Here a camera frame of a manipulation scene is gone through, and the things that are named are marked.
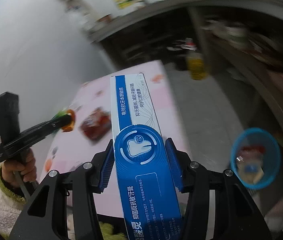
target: orange round object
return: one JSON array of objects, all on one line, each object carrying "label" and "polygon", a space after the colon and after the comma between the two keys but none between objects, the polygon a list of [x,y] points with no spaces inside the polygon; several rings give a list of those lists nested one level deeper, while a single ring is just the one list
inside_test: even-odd
[{"label": "orange round object", "polygon": [[52,159],[49,158],[48,160],[46,160],[46,163],[45,163],[46,172],[50,171],[51,165],[52,165]]},{"label": "orange round object", "polygon": [[67,110],[66,113],[71,116],[71,122],[70,124],[63,126],[61,129],[63,130],[63,132],[71,132],[75,127],[76,114],[71,109]]}]

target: toothpaste box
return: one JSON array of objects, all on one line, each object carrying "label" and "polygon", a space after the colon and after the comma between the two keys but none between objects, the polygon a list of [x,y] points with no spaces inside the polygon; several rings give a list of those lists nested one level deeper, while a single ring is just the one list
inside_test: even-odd
[{"label": "toothpaste box", "polygon": [[178,239],[182,218],[142,73],[111,77],[111,121],[118,187],[129,239]]}]

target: pink table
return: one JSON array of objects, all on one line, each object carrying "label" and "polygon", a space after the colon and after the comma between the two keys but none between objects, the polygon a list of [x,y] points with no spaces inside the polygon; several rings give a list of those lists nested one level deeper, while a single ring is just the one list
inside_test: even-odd
[{"label": "pink table", "polygon": [[[171,137],[178,150],[189,152],[186,136],[181,125],[181,118],[175,106],[169,81],[161,61],[147,62],[114,74],[85,83],[77,92],[70,108],[81,107],[76,113],[76,124],[72,132],[59,131],[51,144],[47,159],[52,158],[52,151],[57,147],[50,170],[68,172],[81,163],[91,161],[94,154],[104,151],[110,139],[111,130],[98,142],[92,143],[78,129],[83,120],[97,107],[110,112],[110,77],[113,75],[144,73],[154,103],[160,130],[165,140]],[[45,167],[40,181],[46,176]],[[98,214],[123,217],[115,167],[110,176],[108,187],[102,194],[94,195]]]}]

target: tooth logo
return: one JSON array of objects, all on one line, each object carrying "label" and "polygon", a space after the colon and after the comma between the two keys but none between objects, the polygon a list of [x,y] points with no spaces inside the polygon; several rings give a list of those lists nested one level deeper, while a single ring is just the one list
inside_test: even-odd
[{"label": "tooth logo", "polygon": [[151,142],[144,140],[140,135],[135,136],[133,140],[128,140],[127,144],[130,157],[137,157],[151,150]]}]

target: metal screw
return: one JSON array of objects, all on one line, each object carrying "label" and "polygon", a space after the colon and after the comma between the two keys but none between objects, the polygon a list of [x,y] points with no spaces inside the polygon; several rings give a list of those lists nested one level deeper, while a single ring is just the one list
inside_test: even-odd
[{"label": "metal screw", "polygon": [[199,163],[197,163],[197,162],[191,162],[191,163],[189,164],[189,166],[190,166],[191,168],[193,168],[193,169],[197,169],[197,168],[199,167]]},{"label": "metal screw", "polygon": [[92,163],[84,163],[83,164],[83,168],[86,169],[86,170],[90,169],[91,167],[92,167]]},{"label": "metal screw", "polygon": [[49,171],[50,177],[55,177],[56,175],[57,175],[57,171],[55,171],[55,170]]},{"label": "metal screw", "polygon": [[228,176],[228,177],[231,177],[231,176],[233,176],[233,171],[232,170],[225,170],[225,174],[226,174],[226,176]]}]

